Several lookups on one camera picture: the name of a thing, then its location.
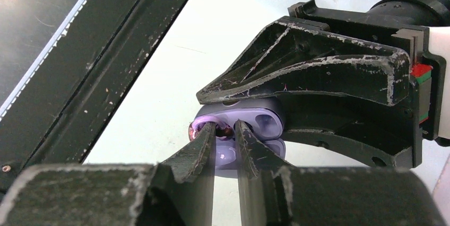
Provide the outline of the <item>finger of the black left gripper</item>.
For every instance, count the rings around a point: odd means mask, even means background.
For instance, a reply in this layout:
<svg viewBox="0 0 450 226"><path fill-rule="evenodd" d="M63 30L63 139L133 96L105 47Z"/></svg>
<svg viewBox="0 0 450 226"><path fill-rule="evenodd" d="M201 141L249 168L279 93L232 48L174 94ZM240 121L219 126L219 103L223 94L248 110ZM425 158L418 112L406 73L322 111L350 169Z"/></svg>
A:
<svg viewBox="0 0 450 226"><path fill-rule="evenodd" d="M282 95L282 138L336 152L370 167L413 168L413 140L380 119L388 107L350 97Z"/></svg>
<svg viewBox="0 0 450 226"><path fill-rule="evenodd" d="M265 26L196 97L206 105L288 93L322 94L393 106L408 96L409 79L410 57L403 49L284 16Z"/></svg>

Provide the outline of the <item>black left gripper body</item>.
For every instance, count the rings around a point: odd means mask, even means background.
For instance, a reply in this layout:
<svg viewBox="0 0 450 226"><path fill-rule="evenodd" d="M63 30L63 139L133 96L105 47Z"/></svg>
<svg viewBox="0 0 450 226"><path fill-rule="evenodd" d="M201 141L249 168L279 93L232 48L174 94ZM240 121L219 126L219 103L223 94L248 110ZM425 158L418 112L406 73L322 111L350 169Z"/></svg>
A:
<svg viewBox="0 0 450 226"><path fill-rule="evenodd" d="M332 32L380 44L400 46L401 35L408 39L413 59L413 76L430 74L431 92L428 116L421 120L423 136L447 145L444 128L446 60L428 50L429 28L447 24L447 7L435 0L381 0L366 13L317 7L314 0L288 8L291 17L326 23Z"/></svg>

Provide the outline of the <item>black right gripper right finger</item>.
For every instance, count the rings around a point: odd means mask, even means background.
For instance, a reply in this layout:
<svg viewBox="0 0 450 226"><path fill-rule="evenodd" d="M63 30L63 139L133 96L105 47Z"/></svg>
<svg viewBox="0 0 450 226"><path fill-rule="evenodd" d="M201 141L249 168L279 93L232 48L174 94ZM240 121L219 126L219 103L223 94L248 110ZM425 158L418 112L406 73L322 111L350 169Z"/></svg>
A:
<svg viewBox="0 0 450 226"><path fill-rule="evenodd" d="M296 167L235 123L242 225L445 225L424 183L398 168Z"/></svg>

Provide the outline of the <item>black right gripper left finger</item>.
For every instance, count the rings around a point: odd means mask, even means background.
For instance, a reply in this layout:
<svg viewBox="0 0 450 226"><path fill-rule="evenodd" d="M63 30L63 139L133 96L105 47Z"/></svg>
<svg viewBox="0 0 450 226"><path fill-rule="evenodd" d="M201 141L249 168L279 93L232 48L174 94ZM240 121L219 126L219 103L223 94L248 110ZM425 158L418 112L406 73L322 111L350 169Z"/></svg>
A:
<svg viewBox="0 0 450 226"><path fill-rule="evenodd" d="M211 225L215 135L152 164L41 164L1 202L1 225Z"/></svg>

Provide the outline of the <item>purple earbud charging case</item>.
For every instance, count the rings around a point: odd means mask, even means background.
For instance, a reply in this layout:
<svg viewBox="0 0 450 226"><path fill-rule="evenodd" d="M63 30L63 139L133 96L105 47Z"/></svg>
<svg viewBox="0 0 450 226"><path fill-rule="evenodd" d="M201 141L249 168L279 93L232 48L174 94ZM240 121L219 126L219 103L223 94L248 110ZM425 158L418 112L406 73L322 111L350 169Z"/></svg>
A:
<svg viewBox="0 0 450 226"><path fill-rule="evenodd" d="M203 105L188 127L193 141L206 123L216 123L215 175L237 178L237 144L235 123L244 121L255 136L281 158L286 146L281 139L285 115L281 102L275 98L241 100Z"/></svg>

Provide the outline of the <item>purple wireless earbud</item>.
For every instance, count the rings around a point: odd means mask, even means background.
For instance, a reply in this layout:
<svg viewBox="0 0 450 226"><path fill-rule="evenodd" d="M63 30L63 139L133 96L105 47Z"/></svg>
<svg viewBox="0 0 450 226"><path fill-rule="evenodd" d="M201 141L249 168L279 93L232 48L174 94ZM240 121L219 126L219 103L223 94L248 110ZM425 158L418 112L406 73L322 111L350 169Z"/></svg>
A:
<svg viewBox="0 0 450 226"><path fill-rule="evenodd" d="M213 126L210 130L211 134L214 134L216 138L222 141L230 140L234 137L235 131L234 129L227 124L223 119L213 116L213 115L204 115L196 117L188 127L188 139L190 142L195 140L202 129L211 123Z"/></svg>

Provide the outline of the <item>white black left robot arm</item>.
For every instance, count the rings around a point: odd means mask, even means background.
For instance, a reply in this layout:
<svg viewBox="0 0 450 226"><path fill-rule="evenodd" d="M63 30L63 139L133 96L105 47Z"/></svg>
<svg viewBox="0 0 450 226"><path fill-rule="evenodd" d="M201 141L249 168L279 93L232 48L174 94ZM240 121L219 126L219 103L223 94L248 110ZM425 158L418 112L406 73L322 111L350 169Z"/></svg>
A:
<svg viewBox="0 0 450 226"><path fill-rule="evenodd" d="M381 0L365 13L294 4L196 96L273 98L287 141L417 167L423 140L449 146L449 0Z"/></svg>

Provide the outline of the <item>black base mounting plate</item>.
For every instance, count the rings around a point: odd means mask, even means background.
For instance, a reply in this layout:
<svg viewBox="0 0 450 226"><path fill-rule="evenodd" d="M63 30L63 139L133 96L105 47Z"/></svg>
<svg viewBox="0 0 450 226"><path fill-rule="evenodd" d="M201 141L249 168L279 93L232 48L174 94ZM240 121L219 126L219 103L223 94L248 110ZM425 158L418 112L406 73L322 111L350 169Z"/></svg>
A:
<svg viewBox="0 0 450 226"><path fill-rule="evenodd" d="M27 167L82 163L188 0L87 0L1 117L1 195Z"/></svg>

